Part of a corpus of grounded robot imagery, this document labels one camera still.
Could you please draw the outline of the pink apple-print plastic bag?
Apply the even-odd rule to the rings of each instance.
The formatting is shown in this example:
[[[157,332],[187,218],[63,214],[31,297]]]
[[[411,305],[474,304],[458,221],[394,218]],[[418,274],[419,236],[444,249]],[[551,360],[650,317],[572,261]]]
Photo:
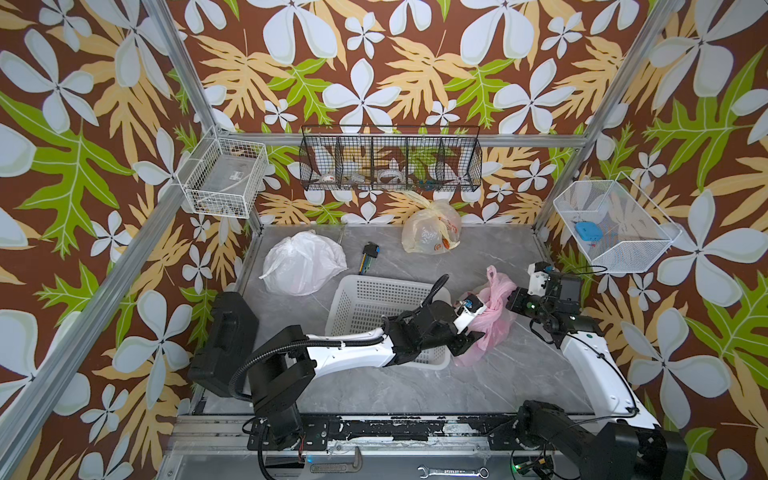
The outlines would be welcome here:
[[[475,342],[464,354],[456,356],[454,363],[469,367],[479,362],[487,353],[507,339],[516,315],[506,308],[507,300],[517,285],[495,266],[486,269],[487,282],[476,292],[486,310],[469,325],[470,332],[481,332],[483,337]]]

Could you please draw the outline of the white perforated plastic basket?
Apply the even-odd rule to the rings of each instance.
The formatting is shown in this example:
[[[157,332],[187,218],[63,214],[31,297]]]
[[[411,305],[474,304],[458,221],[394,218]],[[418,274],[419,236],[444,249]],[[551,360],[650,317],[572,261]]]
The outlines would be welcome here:
[[[386,317],[417,308],[430,293],[428,283],[348,275],[336,290],[325,328],[327,337],[367,338]],[[318,377],[363,367],[383,368],[394,358],[392,343],[335,351],[317,362]]]

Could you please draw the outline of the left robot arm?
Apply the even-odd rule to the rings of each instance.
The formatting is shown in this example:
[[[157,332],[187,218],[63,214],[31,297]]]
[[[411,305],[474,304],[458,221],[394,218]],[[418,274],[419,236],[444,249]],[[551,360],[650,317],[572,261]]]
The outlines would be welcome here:
[[[486,310],[474,294],[455,305],[429,294],[418,307],[385,316],[379,327],[365,333],[315,336],[291,325],[234,371],[228,393],[252,405],[265,439],[287,449],[304,436],[296,402],[312,380],[357,368],[412,363],[424,350],[440,347],[461,356],[484,336],[470,325]]]

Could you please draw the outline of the yellow orange-print plastic bag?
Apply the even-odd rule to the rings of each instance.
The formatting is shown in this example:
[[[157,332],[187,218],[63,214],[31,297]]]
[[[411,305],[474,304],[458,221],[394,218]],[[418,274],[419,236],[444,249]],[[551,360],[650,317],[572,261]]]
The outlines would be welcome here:
[[[415,192],[405,196],[418,207],[403,223],[401,243],[406,253],[438,255],[459,246],[461,216],[447,200],[428,200]]]

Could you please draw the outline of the white plastic bag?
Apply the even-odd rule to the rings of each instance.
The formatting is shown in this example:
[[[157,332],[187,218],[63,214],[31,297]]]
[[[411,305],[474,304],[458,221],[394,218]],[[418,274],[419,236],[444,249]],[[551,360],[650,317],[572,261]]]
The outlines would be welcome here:
[[[260,279],[269,293],[306,296],[347,268],[341,245],[309,230],[278,242],[265,257]]]

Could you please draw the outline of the blue object in basket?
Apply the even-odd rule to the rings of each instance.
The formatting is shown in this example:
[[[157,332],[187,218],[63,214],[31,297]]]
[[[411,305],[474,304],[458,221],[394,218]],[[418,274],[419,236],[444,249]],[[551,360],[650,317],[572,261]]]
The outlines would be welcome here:
[[[601,227],[591,221],[576,222],[574,228],[577,236],[586,243],[597,243],[604,237]]]

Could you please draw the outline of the silver wrench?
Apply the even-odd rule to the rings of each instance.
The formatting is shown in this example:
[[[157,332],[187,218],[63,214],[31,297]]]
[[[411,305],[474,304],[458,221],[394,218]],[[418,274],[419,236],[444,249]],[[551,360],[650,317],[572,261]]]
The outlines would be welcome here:
[[[430,468],[425,465],[420,465],[417,468],[420,479],[427,479],[430,477],[456,477],[456,478],[480,478],[488,479],[490,476],[489,470],[486,467],[479,469],[452,469],[452,468]]]

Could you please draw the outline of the black tool case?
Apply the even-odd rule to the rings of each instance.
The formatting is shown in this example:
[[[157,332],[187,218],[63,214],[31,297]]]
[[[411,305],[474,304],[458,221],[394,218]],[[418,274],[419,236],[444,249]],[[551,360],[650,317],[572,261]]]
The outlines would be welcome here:
[[[188,370],[193,383],[228,398],[228,384],[253,351],[259,320],[238,292],[215,298],[213,323],[207,343],[194,355]]]

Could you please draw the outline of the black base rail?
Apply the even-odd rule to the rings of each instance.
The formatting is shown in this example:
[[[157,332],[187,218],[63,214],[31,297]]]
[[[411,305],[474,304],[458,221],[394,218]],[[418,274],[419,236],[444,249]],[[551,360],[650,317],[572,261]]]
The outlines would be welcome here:
[[[492,451],[522,448],[514,413],[341,415],[290,412],[270,421],[255,420],[247,448],[267,451],[326,451],[332,442],[376,439],[388,443],[480,438]]]

